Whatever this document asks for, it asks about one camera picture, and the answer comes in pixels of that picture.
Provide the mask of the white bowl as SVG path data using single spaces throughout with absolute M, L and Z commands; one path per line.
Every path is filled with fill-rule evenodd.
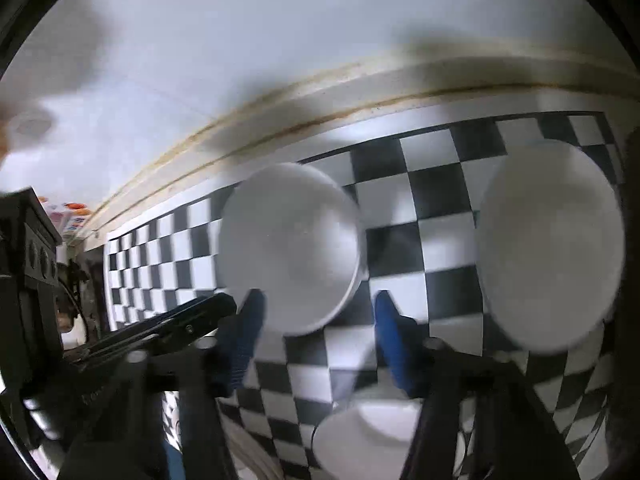
M 266 297 L 265 326 L 306 335 L 332 321 L 363 274 L 356 202 L 322 171 L 277 164 L 239 184 L 224 205 L 217 269 L 236 300 Z
M 420 411 L 416 401 L 352 402 L 314 430 L 314 457 L 335 479 L 398 479 Z
M 480 205 L 476 239 L 489 312 L 514 344 L 566 350 L 611 309 L 623 216 L 605 173 L 579 148 L 544 141 L 506 156 Z

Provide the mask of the black white checkered mat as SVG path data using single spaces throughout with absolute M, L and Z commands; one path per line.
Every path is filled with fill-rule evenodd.
M 405 315 L 469 353 L 521 367 L 581 462 L 605 418 L 610 381 L 608 329 L 555 356 L 518 350 L 499 332 L 480 296 L 474 228 L 488 181 L 506 155 L 540 140 L 581 148 L 612 183 L 622 170 L 601 112 L 482 118 L 352 141 L 314 156 L 311 166 L 360 206 L 368 258 L 356 294 L 326 328 L 300 337 L 265 334 L 245 385 L 221 411 L 240 425 L 288 479 L 320 479 L 311 436 L 354 391 L 388 385 L 375 353 L 371 302 L 387 290 Z

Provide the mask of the colourful wall sticker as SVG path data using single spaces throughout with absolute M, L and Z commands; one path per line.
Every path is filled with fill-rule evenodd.
M 38 200 L 64 243 L 72 240 L 93 214 L 83 203 L 55 203 L 44 196 Z

